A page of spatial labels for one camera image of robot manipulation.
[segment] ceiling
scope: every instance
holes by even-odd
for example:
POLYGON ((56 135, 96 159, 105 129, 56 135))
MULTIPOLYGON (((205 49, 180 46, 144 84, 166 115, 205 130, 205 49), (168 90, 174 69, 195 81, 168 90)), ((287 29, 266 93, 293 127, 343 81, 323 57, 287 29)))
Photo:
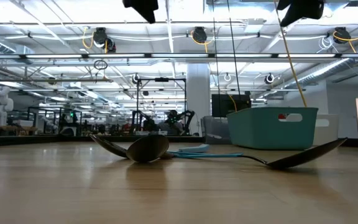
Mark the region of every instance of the ceiling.
MULTIPOLYGON (((218 4, 222 1, 216 1, 216 10, 212 12, 211 7, 204 5, 204 1, 158 0, 159 9, 155 11, 157 22, 147 24, 135 10, 124 8, 122 1, 78 0, 74 3, 69 0, 24 0, 21 3, 25 10, 12 1, 14 0, 0 0, 0 42, 12 48, 26 46, 35 54, 104 53, 103 49, 94 45, 87 49, 83 44, 83 40, 86 45, 91 44, 92 31, 97 27, 106 28, 106 33, 116 43, 118 54, 205 53, 206 51, 208 53, 233 53, 233 51, 236 53, 285 53, 283 40, 278 37, 280 28, 277 15, 271 3, 269 7, 259 7, 259 4, 253 4, 251 7, 249 4, 237 4, 239 1, 230 0, 231 11, 229 13, 225 5, 218 4), (214 33, 216 33, 216 40, 211 41, 206 49, 204 45, 196 44, 188 36, 196 26, 204 27, 210 40, 213 40, 214 33)), ((324 36, 332 34, 334 28, 338 26, 346 27, 352 37, 358 37, 358 7, 344 7, 347 2, 345 0, 335 2, 339 3, 326 5, 320 20, 302 19, 286 27, 288 48, 291 53, 322 54, 336 52, 335 49, 338 52, 349 50, 348 44, 328 44, 329 47, 325 49, 321 46, 324 36)), ((285 13, 286 10, 280 11, 280 17, 283 18, 285 13)), ((354 45, 358 45, 358 40, 354 41, 354 45)), ((39 62, 47 63, 47 60, 39 60, 39 62)), ((81 87, 133 88, 131 83, 135 74, 141 78, 185 78, 189 63, 169 60, 148 64, 150 60, 137 60, 134 62, 139 65, 112 66, 110 64, 124 62, 125 60, 122 59, 109 60, 109 67, 103 75, 114 82, 82 82, 81 87)), ((24 77, 23 65, 5 67, 4 63, 7 62, 0 62, 0 68, 24 77)), ((288 82, 292 78, 290 64, 287 62, 237 62, 237 71, 234 62, 218 62, 218 66, 216 62, 208 62, 208 64, 211 80, 217 81, 217 75, 219 75, 219 84, 225 88, 237 86, 237 83, 233 81, 236 72, 241 88, 267 88, 264 77, 269 73, 281 78, 276 79, 275 85, 288 82), (229 81, 226 81, 227 75, 231 78, 229 81)), ((295 69, 301 73, 315 65, 314 62, 296 63, 295 69)), ((36 79, 93 78, 96 75, 96 70, 93 70, 91 77, 88 67, 84 65, 39 68, 29 66, 27 72, 34 73, 32 78, 36 79)), ((37 87, 61 89, 65 87, 65 84, 38 83, 37 87)), ((175 83, 150 83, 148 87, 178 88, 178 91, 150 93, 149 98, 184 97, 183 92, 175 83)), ((103 91, 97 94, 112 102, 119 100, 127 100, 123 101, 126 103, 134 102, 128 94, 123 92, 103 91)), ((50 93, 43 93, 43 95, 53 96, 50 93)), ((73 97, 71 101, 76 102, 88 100, 87 96, 83 98, 73 93, 61 93, 59 96, 71 96, 73 97)), ((178 105, 183 105, 183 101, 177 102, 178 105)))

